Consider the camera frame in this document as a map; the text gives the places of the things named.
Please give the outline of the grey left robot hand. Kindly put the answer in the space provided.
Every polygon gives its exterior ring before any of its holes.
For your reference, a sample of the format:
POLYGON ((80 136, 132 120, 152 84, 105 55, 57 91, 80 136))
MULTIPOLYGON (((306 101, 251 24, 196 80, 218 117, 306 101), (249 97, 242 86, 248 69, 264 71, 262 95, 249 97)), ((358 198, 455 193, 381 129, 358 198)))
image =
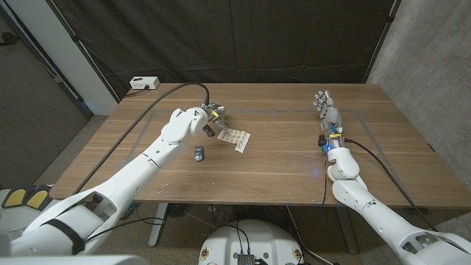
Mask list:
POLYGON ((207 113, 209 122, 212 122, 222 130, 227 129, 227 125, 225 124, 225 106, 214 102, 209 102, 207 105, 202 103, 200 107, 207 113))

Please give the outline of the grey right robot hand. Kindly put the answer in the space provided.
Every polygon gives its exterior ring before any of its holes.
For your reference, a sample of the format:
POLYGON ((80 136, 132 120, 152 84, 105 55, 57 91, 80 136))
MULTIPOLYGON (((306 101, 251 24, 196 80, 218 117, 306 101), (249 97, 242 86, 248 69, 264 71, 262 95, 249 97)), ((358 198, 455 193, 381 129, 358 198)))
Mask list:
POLYGON ((323 134, 322 143, 326 150, 343 147, 342 117, 338 108, 334 105, 333 98, 328 90, 319 91, 315 95, 313 105, 319 112, 320 127, 323 134))

